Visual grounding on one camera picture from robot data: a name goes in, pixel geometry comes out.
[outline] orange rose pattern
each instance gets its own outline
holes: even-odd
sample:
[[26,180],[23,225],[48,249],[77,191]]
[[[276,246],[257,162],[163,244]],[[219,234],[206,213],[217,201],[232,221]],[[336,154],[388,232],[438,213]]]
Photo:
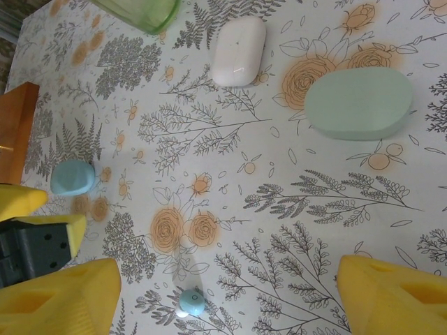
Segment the orange rose pattern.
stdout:
[[154,248],[161,253],[171,253],[180,245],[183,219],[176,209],[162,209],[152,221],[151,235]]
[[217,234],[217,224],[210,213],[197,215],[189,228],[188,236],[197,246],[209,246]]
[[97,16],[94,17],[93,21],[91,22],[91,27],[95,28],[99,22],[101,21],[101,16],[98,14]]
[[107,166],[107,167],[103,167],[103,171],[99,175],[99,179],[103,183],[107,183],[110,181],[111,176],[112,176],[112,169],[110,169],[110,167]]
[[294,110],[305,107],[305,96],[317,79],[335,70],[335,65],[326,58],[305,59],[294,65],[282,83],[288,106]]
[[75,52],[73,53],[73,56],[71,58],[71,63],[74,66],[79,66],[84,62],[84,60],[87,58],[87,53],[89,51],[89,46],[87,42],[82,42],[78,45]]
[[77,195],[71,202],[72,214],[86,215],[90,211],[90,199],[87,194]]
[[348,68],[369,68],[382,66],[389,68],[391,65],[391,53],[375,47],[356,52],[349,61]]
[[105,219],[109,212],[109,205],[107,198],[98,198],[95,201],[93,201],[93,204],[91,204],[91,217],[96,222],[101,222]]
[[94,34],[94,36],[90,40],[90,50],[96,50],[101,45],[104,40],[104,31],[98,31]]

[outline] mint green oval object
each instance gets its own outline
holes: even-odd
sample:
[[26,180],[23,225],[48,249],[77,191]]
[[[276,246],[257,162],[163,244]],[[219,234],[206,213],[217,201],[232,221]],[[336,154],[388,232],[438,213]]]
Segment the mint green oval object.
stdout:
[[324,75],[307,92],[311,125],[341,140],[379,140],[399,130],[412,97],[410,81],[391,68],[354,68]]

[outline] green glass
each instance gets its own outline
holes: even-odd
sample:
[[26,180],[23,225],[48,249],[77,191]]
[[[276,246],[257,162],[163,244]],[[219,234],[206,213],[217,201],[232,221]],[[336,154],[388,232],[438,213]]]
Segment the green glass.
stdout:
[[145,33],[157,35],[174,20],[180,0],[91,0],[99,8]]

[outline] flower print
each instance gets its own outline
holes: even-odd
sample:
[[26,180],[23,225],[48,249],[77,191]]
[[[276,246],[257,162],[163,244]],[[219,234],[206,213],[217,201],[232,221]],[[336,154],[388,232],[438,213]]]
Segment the flower print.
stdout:
[[253,174],[256,171],[256,165],[254,162],[257,161],[261,156],[262,156],[262,154],[257,155],[256,157],[252,158],[249,161],[249,158],[247,157],[247,155],[244,152],[242,152],[242,157],[243,157],[244,161],[246,161],[247,163],[243,163],[237,170],[237,173],[239,173],[241,171],[245,171],[245,173],[247,173],[247,174]]
[[165,44],[165,42],[164,42],[165,38],[166,38],[166,30],[162,31],[162,32],[159,34],[160,44]]
[[110,167],[107,166],[107,167],[103,167],[103,171],[99,175],[99,179],[103,183],[107,183],[110,181],[111,176],[112,176],[112,169],[110,169]]
[[102,220],[104,220],[108,212],[109,205],[107,198],[105,197],[98,198],[91,204],[90,214],[96,222],[101,222]]
[[84,22],[86,22],[90,18],[90,10],[86,10],[84,12]]
[[94,17],[93,21],[91,22],[91,27],[95,28],[99,22],[101,21],[101,16],[98,14],[97,16]]
[[370,47],[357,51],[349,61],[348,68],[369,68],[372,66],[383,66],[389,68],[391,65],[391,53],[388,51]]
[[174,68],[172,66],[167,66],[165,69],[165,79],[170,82],[174,78]]
[[115,151],[113,152],[113,158],[115,156],[118,156],[118,153],[123,149],[124,140],[126,139],[126,136],[123,134],[124,131],[120,131],[118,128],[116,130],[117,136],[115,137],[115,140],[113,140],[111,145],[115,146]]
[[76,195],[71,202],[71,213],[86,215],[89,211],[90,211],[89,196],[86,193]]
[[204,247],[213,243],[217,234],[217,224],[214,216],[208,212],[207,214],[196,215],[191,221],[188,231],[189,239],[197,246]]
[[202,195],[209,191],[212,183],[211,176],[204,172],[200,176],[196,177],[196,180],[189,187],[193,189],[193,196]]
[[447,15],[447,0],[428,0],[428,6],[436,16]]
[[267,73],[271,68],[272,64],[270,64],[264,71],[260,71],[256,78],[254,78],[252,84],[254,86],[258,86],[260,84],[266,83],[269,80],[270,76],[273,75],[272,73]]
[[136,164],[136,163],[146,164],[146,162],[144,162],[144,161],[142,160],[142,157],[143,157],[144,155],[145,155],[144,151],[143,151],[143,150],[139,150],[139,151],[137,152],[136,156],[133,157],[133,160],[135,161],[135,162],[133,162],[133,164]]
[[335,65],[326,58],[304,59],[297,62],[287,72],[282,83],[287,105],[293,110],[304,109],[306,93],[313,83],[334,70]]
[[179,211],[162,209],[152,220],[150,232],[154,248],[161,253],[171,253],[180,245],[183,235],[183,219]]
[[104,39],[104,31],[98,31],[90,40],[90,50],[96,50],[101,45]]
[[129,193],[132,184],[133,184],[132,180],[126,180],[126,169],[124,169],[124,172],[121,173],[121,178],[119,178],[118,181],[119,186],[118,194],[123,197],[123,200],[126,198],[132,200],[132,196]]
[[363,153],[363,154],[356,154],[354,156],[351,156],[347,158],[347,160],[351,159],[362,159],[360,166],[363,164],[368,163],[368,166],[376,171],[382,171],[386,168],[388,168],[390,165],[392,165],[392,162],[400,163],[406,165],[406,162],[399,158],[404,151],[404,148],[402,145],[398,143],[391,143],[386,147],[385,152],[380,152],[382,149],[383,143],[382,141],[379,141],[377,144],[376,150],[373,153]]
[[348,19],[342,24],[342,27],[346,28],[347,33],[352,34],[353,30],[359,30],[371,23],[375,14],[374,6],[368,4],[360,5],[352,13],[348,13]]
[[50,8],[50,16],[54,17],[57,15],[57,13],[61,10],[62,2],[61,0],[54,0],[53,4]]
[[84,62],[84,60],[87,58],[87,53],[89,51],[89,46],[87,42],[82,42],[78,45],[78,47],[75,49],[73,56],[71,57],[71,63],[74,66],[79,66]]
[[135,119],[135,116],[137,115],[137,111],[138,111],[138,100],[133,102],[133,100],[131,99],[131,109],[130,110],[125,110],[125,113],[129,114],[129,117],[127,118],[127,124],[131,125],[131,121],[133,119]]

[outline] white earbuds case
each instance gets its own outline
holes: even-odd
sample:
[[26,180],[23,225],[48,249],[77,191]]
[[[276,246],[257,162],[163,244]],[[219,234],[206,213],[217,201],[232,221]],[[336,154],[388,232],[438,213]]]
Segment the white earbuds case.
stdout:
[[212,79],[219,86],[245,86],[256,78],[267,34],[262,19],[245,16],[224,24],[217,38]]

